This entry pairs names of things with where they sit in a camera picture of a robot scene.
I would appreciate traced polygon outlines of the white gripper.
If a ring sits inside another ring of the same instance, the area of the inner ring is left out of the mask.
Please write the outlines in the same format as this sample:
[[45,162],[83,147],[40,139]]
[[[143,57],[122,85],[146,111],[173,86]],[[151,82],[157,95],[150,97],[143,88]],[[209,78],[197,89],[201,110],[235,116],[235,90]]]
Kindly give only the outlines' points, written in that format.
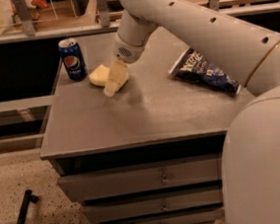
[[126,64],[138,61],[144,49],[144,46],[133,46],[115,37],[112,53],[117,59],[111,63],[107,75],[104,90],[106,96],[113,96],[127,82],[129,76]]

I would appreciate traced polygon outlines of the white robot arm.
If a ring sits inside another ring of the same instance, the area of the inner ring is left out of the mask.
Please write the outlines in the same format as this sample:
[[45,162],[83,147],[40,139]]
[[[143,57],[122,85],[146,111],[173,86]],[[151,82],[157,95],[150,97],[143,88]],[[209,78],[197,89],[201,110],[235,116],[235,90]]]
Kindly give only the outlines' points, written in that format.
[[113,54],[141,56],[163,27],[254,98],[232,121],[222,153],[226,224],[280,224],[280,34],[185,0],[120,0]]

